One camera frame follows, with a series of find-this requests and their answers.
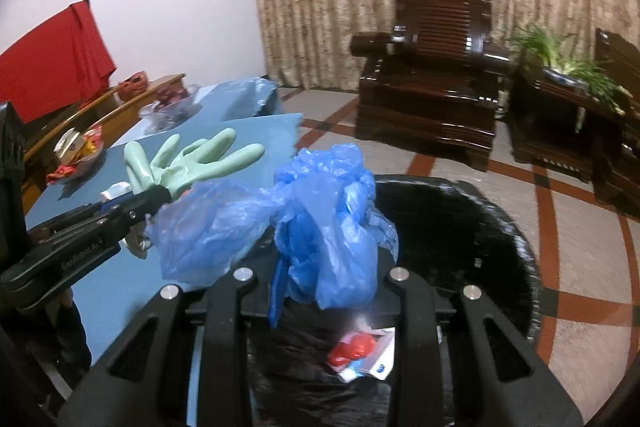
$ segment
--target green rubber glove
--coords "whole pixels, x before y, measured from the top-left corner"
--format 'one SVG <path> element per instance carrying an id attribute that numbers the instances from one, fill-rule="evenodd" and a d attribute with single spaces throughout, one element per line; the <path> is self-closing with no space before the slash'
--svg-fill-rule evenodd
<path id="1" fill-rule="evenodd" d="M 174 134 L 162 144 L 149 163 L 142 145 L 132 141 L 124 148 L 124 165 L 134 194 L 152 185 L 169 189 L 177 199 L 194 182 L 222 178 L 256 163 L 264 155 L 264 147 L 253 143 L 222 158 L 236 140 L 236 131 L 227 128 L 210 140 L 200 139 L 182 149 L 175 158 L 180 135 Z"/>

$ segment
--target wooden furniture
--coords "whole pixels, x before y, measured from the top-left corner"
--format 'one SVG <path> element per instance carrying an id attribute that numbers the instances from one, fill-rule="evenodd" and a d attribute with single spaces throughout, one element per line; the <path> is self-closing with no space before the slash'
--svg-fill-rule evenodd
<path id="1" fill-rule="evenodd" d="M 596 133 L 615 126 L 615 115 L 570 78 L 543 67 L 533 54 L 522 57 L 514 74 L 508 124 L 517 162 L 540 164 L 584 182 L 593 176 Z M 578 114 L 585 111 L 578 128 Z"/>
<path id="2" fill-rule="evenodd" d="M 351 53 L 360 76 L 356 137 L 421 150 L 462 148 L 486 170 L 495 136 L 503 49 L 488 42 L 491 0 L 396 0 L 390 34 L 359 34 Z"/>
<path id="3" fill-rule="evenodd" d="M 22 205 L 27 212 L 46 188 L 46 174 L 56 169 L 57 161 L 53 147 L 69 129 L 86 130 L 94 123 L 102 125 L 102 139 L 105 147 L 110 147 L 140 118 L 138 112 L 156 99 L 158 88 L 164 84 L 175 84 L 184 74 L 170 74 L 152 82 L 144 93 L 123 104 L 116 103 L 114 95 L 118 86 L 113 87 L 97 100 L 78 110 L 54 128 L 48 130 L 24 154 L 25 177 L 22 184 Z"/>
<path id="4" fill-rule="evenodd" d="M 625 87 L 621 93 L 625 116 L 613 133 L 598 136 L 593 188 L 596 197 L 609 203 L 631 201 L 640 208 L 640 52 L 612 32 L 596 30 L 594 58 L 609 78 Z"/>

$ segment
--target dark wooden armchair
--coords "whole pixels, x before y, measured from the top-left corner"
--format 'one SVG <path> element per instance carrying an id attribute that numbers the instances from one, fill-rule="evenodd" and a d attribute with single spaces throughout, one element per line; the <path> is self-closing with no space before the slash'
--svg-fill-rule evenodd
<path id="1" fill-rule="evenodd" d="M 625 116 L 617 132 L 598 136 L 594 192 L 600 200 L 616 203 L 625 198 L 640 208 L 640 52 L 620 35 L 598 28 L 594 58 L 633 96 L 620 94 Z"/>
<path id="2" fill-rule="evenodd" d="M 491 0 L 396 0 L 390 34 L 359 34 L 351 53 L 360 76 L 356 137 L 415 150 L 463 148 L 486 170 L 495 136 L 497 75 L 509 59 L 488 42 Z"/>

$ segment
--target blue plastic bag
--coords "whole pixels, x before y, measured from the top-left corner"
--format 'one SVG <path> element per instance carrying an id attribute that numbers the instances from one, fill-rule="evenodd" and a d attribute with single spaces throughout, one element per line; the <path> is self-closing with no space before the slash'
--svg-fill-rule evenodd
<path id="1" fill-rule="evenodd" d="M 249 252 L 281 206 L 269 190 L 231 180 L 194 183 L 146 227 L 160 253 L 162 277 L 213 284 Z"/>
<path id="2" fill-rule="evenodd" d="M 230 180 L 194 184 L 163 207 L 148 227 L 162 275 L 213 284 L 271 224 L 280 252 L 272 301 L 290 296 L 321 309 L 366 306 L 377 289 L 378 246 L 397 260 L 398 234 L 374 206 L 376 185 L 360 149 L 303 149 L 274 181 L 271 189 Z"/>

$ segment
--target tiled floor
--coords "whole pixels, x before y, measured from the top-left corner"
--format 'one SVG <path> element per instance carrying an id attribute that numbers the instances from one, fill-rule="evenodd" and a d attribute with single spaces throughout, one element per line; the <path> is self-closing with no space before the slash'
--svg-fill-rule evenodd
<path id="1" fill-rule="evenodd" d="M 299 148 L 355 142 L 375 174 L 464 180 L 511 216 L 529 239 L 545 286 L 538 354 L 587 422 L 638 353 L 640 222 L 599 204 L 591 184 L 515 162 L 502 122 L 496 124 L 489 171 L 479 172 L 355 139 L 356 94 L 281 88 L 281 97 L 287 112 L 304 114 Z"/>

